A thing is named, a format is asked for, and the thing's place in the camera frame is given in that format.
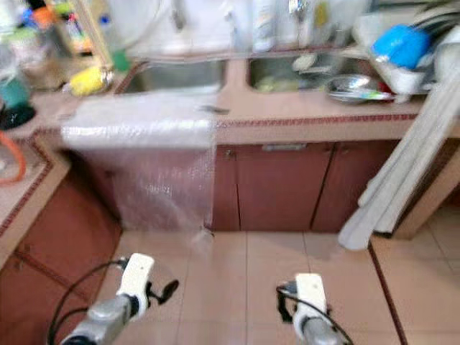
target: blue plastic bowl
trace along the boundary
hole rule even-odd
[[[372,46],[378,57],[385,57],[398,67],[414,69],[431,45],[430,35],[408,25],[396,25]]]

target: beige tiled floor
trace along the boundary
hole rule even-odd
[[[460,344],[455,217],[460,213],[442,210],[411,242],[373,239],[410,345]],[[189,243],[186,234],[124,233],[116,256],[150,254],[155,285],[176,277],[181,286],[169,303],[132,323],[118,345],[295,344],[292,326],[278,316],[275,287],[297,272],[321,274],[332,316],[355,344],[400,343],[369,252],[348,252],[336,236],[217,233],[207,245]],[[100,298],[118,284],[119,272],[110,271]]]

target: sink basin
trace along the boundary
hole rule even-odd
[[[179,93],[216,93],[224,85],[226,62],[145,63],[128,77],[119,93],[172,91]]]
[[[367,60],[333,53],[317,55],[307,73],[293,70],[298,56],[266,57],[249,61],[249,85],[260,92],[318,90],[335,75],[363,74],[379,78]]]

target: black cable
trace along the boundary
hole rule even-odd
[[[304,300],[301,300],[301,299],[299,299],[299,298],[297,298],[295,296],[292,296],[289,293],[286,293],[285,290],[283,290],[283,288],[280,287],[280,286],[278,286],[276,288],[276,292],[284,295],[286,298],[289,298],[290,300],[293,300],[294,302],[305,304],[306,306],[312,308],[314,311],[318,312],[327,321],[332,323],[332,326],[334,326],[335,328],[337,328],[339,330],[341,335],[346,339],[346,341],[349,342],[349,345],[354,345],[353,341],[351,340],[350,336],[345,332],[345,330],[342,327],[340,327],[340,325],[332,317],[330,317],[328,314],[324,313],[322,310],[318,309],[313,304],[311,304],[309,302],[305,302]]]
[[[76,282],[74,282],[68,289],[67,291],[65,292],[64,296],[61,297],[60,301],[59,301],[59,304],[57,305],[56,307],[56,310],[55,310],[55,313],[54,313],[54,316],[52,317],[52,320],[51,320],[51,324],[50,324],[50,327],[48,328],[48,344],[49,345],[55,345],[55,337],[56,337],[56,323],[58,321],[58,316],[59,316],[59,313],[61,312],[61,310],[63,309],[63,306],[64,306],[64,303],[65,301],[67,300],[67,298],[69,297],[69,295],[75,290],[75,288],[77,286],[79,286],[83,281],[87,280],[89,277],[91,277],[92,275],[94,275],[95,273],[97,273],[98,271],[100,270],[103,270],[104,268],[107,268],[109,266],[112,266],[112,265],[123,265],[125,263],[124,260],[120,259],[120,260],[117,260],[117,261],[110,261],[110,262],[106,262],[104,264],[100,264],[99,266],[96,266],[94,267],[92,270],[90,270],[89,272],[87,272],[84,276],[82,276],[79,280],[77,280]]]
[[[79,308],[79,309],[73,309],[73,310],[67,312],[66,314],[64,314],[64,316],[62,318],[60,318],[60,320],[56,323],[56,327],[55,327],[55,329],[53,331],[54,337],[57,336],[57,334],[59,333],[60,328],[62,327],[64,322],[67,321],[67,319],[69,317],[71,317],[72,315],[78,314],[78,313],[86,313],[87,311],[88,311],[88,307]]]

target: orange hose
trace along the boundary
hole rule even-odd
[[[24,158],[24,155],[22,154],[21,149],[18,145],[16,145],[16,143],[13,140],[8,138],[2,131],[0,131],[0,143],[5,145],[8,148],[8,150],[11,151],[19,166],[16,176],[13,178],[0,178],[0,185],[6,185],[9,183],[18,182],[22,180],[26,173],[26,160]]]

